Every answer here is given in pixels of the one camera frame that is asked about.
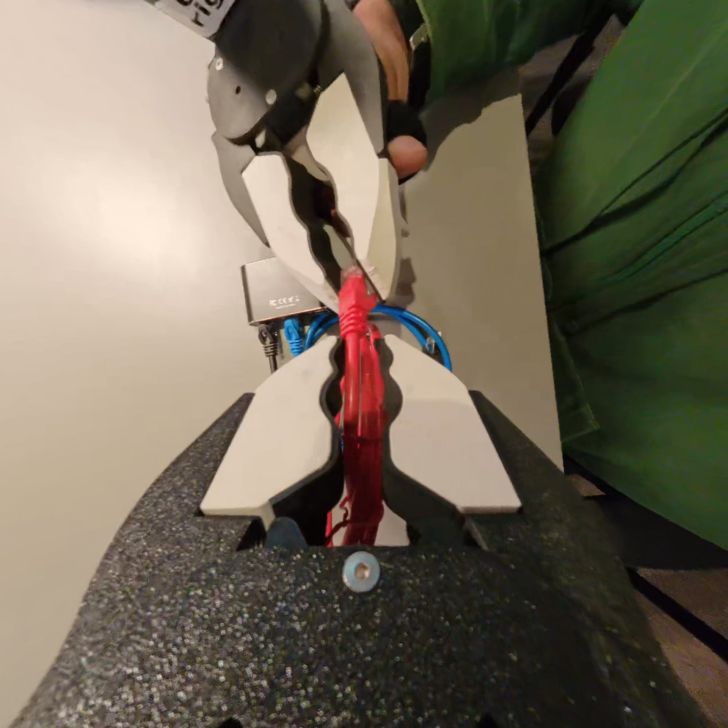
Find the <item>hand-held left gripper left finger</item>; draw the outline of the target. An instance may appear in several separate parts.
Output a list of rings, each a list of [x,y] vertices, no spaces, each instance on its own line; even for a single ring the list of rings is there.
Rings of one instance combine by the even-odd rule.
[[[341,341],[326,336],[255,391],[199,508],[205,516],[296,522],[306,541],[324,541],[343,494],[339,430],[327,405],[338,389]]]

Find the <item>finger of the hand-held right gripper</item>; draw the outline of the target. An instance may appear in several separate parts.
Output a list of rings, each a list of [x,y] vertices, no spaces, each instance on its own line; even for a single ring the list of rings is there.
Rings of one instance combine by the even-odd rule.
[[[312,249],[313,225],[300,217],[293,204],[286,158],[279,152],[255,156],[242,172],[242,182],[279,262],[319,302],[339,308],[338,294]]]
[[[390,303],[400,273],[401,238],[407,234],[392,163],[377,151],[345,73],[321,90],[305,126],[285,147],[295,214],[306,226],[314,266],[334,302],[341,283],[325,226],[340,225],[350,265],[360,269],[381,303]]]

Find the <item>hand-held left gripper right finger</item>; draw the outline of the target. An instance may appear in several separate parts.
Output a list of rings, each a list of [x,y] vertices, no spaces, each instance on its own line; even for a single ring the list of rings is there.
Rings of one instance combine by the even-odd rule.
[[[382,376],[389,414],[382,490],[406,526],[460,541],[472,518],[521,510],[473,397],[449,369],[388,334]]]

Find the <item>black ethernet switch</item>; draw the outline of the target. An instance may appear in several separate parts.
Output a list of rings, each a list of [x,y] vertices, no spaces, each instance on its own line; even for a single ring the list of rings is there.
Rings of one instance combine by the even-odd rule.
[[[248,262],[240,272],[250,326],[326,310],[276,257]]]

